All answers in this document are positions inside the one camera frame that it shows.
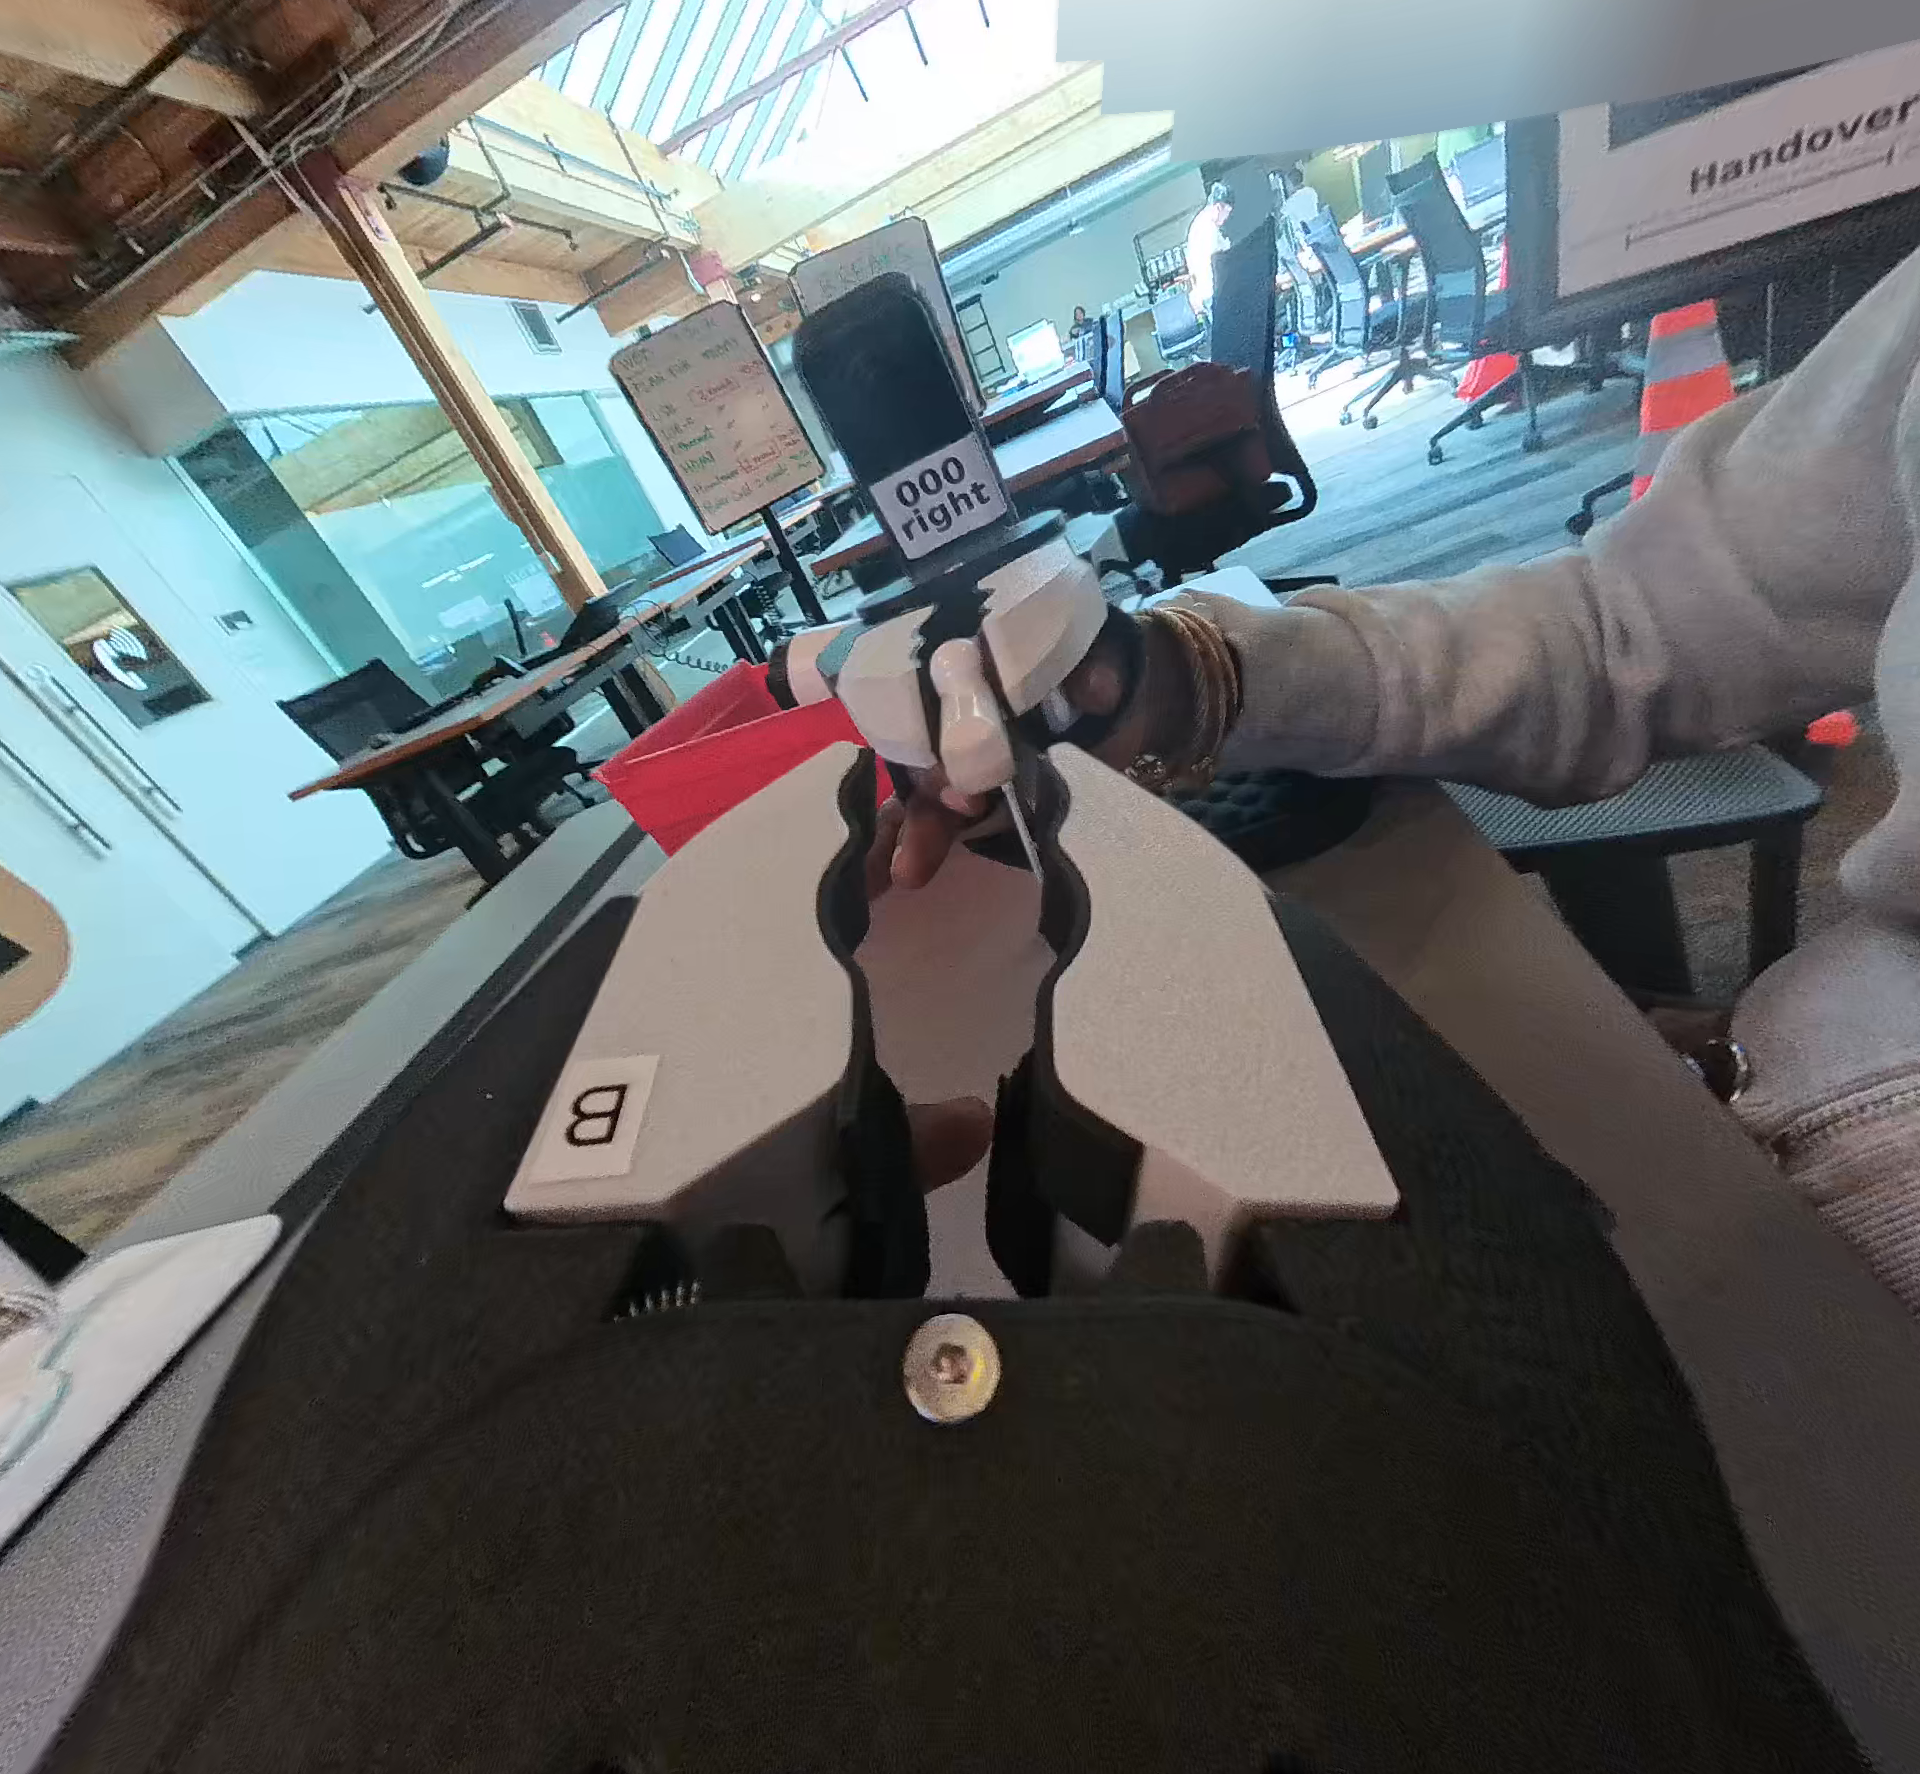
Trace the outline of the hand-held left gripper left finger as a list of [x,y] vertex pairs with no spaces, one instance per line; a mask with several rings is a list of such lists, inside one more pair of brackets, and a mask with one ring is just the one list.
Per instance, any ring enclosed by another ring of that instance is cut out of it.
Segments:
[[873,1059],[873,753],[827,744],[649,874],[505,1214],[660,1225],[682,1255],[768,1231],[801,1294],[916,1302],[929,1214]]

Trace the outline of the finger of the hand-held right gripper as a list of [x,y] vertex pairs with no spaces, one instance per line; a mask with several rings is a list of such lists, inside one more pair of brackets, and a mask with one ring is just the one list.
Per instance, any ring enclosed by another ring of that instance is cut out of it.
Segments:
[[933,722],[929,683],[925,683],[925,630],[933,612],[901,612],[873,630],[851,633],[851,653],[838,664],[838,700],[853,722],[862,744],[901,769],[933,769]]
[[1081,557],[1023,557],[976,576],[976,641],[1009,713],[1032,713],[1091,659],[1108,590]]

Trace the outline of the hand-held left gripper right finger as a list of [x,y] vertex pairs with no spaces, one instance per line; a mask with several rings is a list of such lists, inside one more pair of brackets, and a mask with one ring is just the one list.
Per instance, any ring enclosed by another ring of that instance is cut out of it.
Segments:
[[1405,1186],[1281,909],[1208,824],[1075,744],[1017,758],[1042,874],[1032,1041],[1000,1087],[983,1243],[1042,1302],[1066,1231],[1185,1225],[1208,1289],[1275,1220],[1397,1220]]

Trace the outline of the red plastic bin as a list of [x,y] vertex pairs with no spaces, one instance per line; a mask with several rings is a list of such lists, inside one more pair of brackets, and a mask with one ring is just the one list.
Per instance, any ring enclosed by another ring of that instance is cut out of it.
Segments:
[[588,776],[664,857],[676,857],[739,802],[830,744],[862,744],[851,710],[820,675],[795,693],[768,659],[721,669]]

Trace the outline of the person's right forearm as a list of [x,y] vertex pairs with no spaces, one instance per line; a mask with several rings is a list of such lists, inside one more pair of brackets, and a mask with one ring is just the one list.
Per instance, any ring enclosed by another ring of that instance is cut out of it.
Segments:
[[1281,612],[1145,612],[1145,753],[1599,802],[1868,700],[1915,824],[1915,267],[1688,427],[1582,547]]

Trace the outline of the grey desk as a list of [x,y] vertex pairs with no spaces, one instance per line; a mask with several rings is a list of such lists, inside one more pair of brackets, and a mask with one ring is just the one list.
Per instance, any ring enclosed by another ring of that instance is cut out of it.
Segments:
[[1281,874],[1362,1103],[1505,1138],[1544,1400],[1362,1314],[1091,1294],[1017,1423],[911,1303],[616,1317],[481,1225],[652,853],[588,810],[125,1231],[306,1231],[9,1559],[9,1769],[1915,1769],[1915,1317],[1431,790]]

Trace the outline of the person's right hand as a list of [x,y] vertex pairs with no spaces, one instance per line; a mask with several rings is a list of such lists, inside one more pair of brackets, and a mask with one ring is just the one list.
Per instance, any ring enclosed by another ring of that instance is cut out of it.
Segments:
[[[1066,700],[1075,724],[1096,724],[1096,742],[1075,734],[1081,753],[1145,790],[1167,790],[1221,758],[1243,710],[1243,675],[1200,612],[1138,612],[1128,630],[1096,633],[1066,675]],[[929,887],[970,824],[1002,824],[1002,802],[963,797],[943,769],[911,776],[881,807],[865,891]]]

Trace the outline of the handwritten notice board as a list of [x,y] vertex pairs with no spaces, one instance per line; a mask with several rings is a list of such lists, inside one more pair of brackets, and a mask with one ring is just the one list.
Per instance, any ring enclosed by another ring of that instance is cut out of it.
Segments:
[[881,275],[881,274],[901,274],[916,283],[943,343],[947,343],[947,366],[954,366],[954,383],[967,396],[970,414],[983,414],[983,390],[970,378],[970,355],[967,355],[967,336],[963,336],[963,315],[954,315],[954,297],[947,297],[947,275],[943,275],[943,260],[933,260],[933,239],[929,239],[929,219],[925,218],[901,218],[901,219],[881,219],[830,254],[807,254],[795,267],[795,299],[801,315],[820,315],[830,309],[838,297],[851,297],[853,283]]
[[607,378],[711,534],[827,483],[827,457],[739,299],[711,299],[622,343]]

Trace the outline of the long office table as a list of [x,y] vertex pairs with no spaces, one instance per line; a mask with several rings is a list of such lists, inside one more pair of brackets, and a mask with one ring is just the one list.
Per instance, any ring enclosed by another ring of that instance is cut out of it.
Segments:
[[1042,427],[988,436],[976,417],[947,417],[947,436],[916,436],[886,447],[886,468],[853,477],[862,526],[851,526],[811,570],[907,576],[976,547],[988,528],[1042,514],[1042,492],[1091,468],[1128,461],[1119,414],[1100,396],[1056,408],[1066,390],[1042,401]]

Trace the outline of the black office chair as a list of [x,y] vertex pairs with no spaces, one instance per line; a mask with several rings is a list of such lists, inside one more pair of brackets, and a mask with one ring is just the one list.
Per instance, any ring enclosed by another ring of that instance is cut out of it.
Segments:
[[1375,396],[1344,408],[1344,427],[1378,434],[1378,408],[1417,383],[1449,383],[1468,366],[1487,366],[1505,336],[1505,292],[1487,283],[1483,227],[1468,227],[1454,198],[1441,162],[1431,156],[1417,174],[1391,179],[1397,237],[1345,248],[1353,283],[1344,299],[1353,309],[1362,355],[1391,355]]
[[1622,992],[1690,999],[1670,857],[1745,842],[1745,980],[1798,947],[1806,833],[1820,780],[1765,744],[1670,758],[1622,797],[1536,807],[1449,780],[1512,874],[1536,874],[1570,939]]
[[1266,427],[1266,457],[1281,468],[1275,483],[1275,514],[1193,514],[1193,517],[1148,517],[1138,502],[1138,461],[1132,461],[1132,492],[1115,517],[1128,567],[1155,567],[1161,584],[1181,584],[1193,570],[1215,570],[1215,558],[1240,557],[1243,543],[1299,526],[1316,514],[1316,483],[1281,417],[1281,309],[1275,309],[1275,275],[1281,275],[1281,239],[1275,219],[1262,219],[1250,239],[1221,254],[1215,267],[1215,355],[1250,372],[1262,383],[1262,427]]
[[335,765],[371,758],[371,776],[353,790],[371,797],[395,853],[415,864],[472,857],[494,842],[505,864],[537,853],[558,822],[552,807],[600,807],[588,765],[574,753],[574,713],[541,734],[481,724],[386,758],[415,744],[435,700],[371,659],[353,675],[335,675],[306,693],[276,700]]

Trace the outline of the wooden office table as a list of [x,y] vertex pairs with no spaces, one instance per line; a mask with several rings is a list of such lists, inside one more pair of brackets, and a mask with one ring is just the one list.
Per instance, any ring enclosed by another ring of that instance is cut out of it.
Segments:
[[[462,693],[435,700],[435,722],[423,722],[415,744],[395,744],[386,758],[405,758],[419,744],[435,744],[451,734],[481,734],[481,724],[541,734],[547,722],[558,713],[580,722],[586,710],[607,710],[616,734],[630,742],[660,724],[676,710],[660,664],[691,664],[691,653],[664,646],[660,630],[670,620],[691,630],[703,612],[721,612],[729,630],[742,630],[739,584],[754,558],[759,558],[754,547],[735,547],[735,557],[682,567],[664,584],[630,590],[616,612],[603,612],[603,630],[580,633],[574,646],[537,664],[505,659]],[[353,790],[360,776],[371,776],[371,758],[335,765],[327,776],[289,790],[289,802],[360,797]],[[462,864],[481,874],[481,887],[500,887],[516,870],[494,842],[472,842],[472,857]]]

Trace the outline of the wooden pillar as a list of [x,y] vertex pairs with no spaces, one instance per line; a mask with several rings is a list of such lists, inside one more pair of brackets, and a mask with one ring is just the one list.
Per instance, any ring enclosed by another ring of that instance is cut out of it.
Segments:
[[574,534],[565,514],[552,502],[541,468],[494,408],[481,372],[458,343],[451,323],[435,315],[432,292],[419,283],[405,248],[395,239],[377,190],[353,179],[335,156],[301,156],[289,174],[301,208],[327,227],[353,275],[371,292],[377,315],[435,396],[451,434],[467,446],[472,468],[494,485],[494,502],[516,526],[565,612],[603,600],[603,570],[588,567],[586,543]]

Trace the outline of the white door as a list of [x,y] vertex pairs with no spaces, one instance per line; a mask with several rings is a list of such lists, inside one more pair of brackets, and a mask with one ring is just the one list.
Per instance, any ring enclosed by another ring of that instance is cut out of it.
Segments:
[[31,477],[0,526],[9,870],[47,897],[68,961],[9,1029],[9,1103],[47,1103],[266,944],[220,870],[195,742],[216,688],[154,612],[145,557],[75,477]]

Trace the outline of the orange traffic cone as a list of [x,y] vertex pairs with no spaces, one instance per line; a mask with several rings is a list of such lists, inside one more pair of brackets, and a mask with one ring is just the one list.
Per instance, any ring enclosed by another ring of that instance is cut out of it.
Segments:
[[1628,468],[1628,500],[1648,492],[1673,434],[1735,401],[1735,378],[1717,330],[1717,299],[1688,299],[1648,315],[1643,343],[1643,446]]

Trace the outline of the framed marker sign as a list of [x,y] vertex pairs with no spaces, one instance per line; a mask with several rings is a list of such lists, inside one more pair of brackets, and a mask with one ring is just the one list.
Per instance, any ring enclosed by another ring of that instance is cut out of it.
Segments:
[[1815,267],[1915,254],[1920,42],[1512,115],[1505,330],[1570,343]]

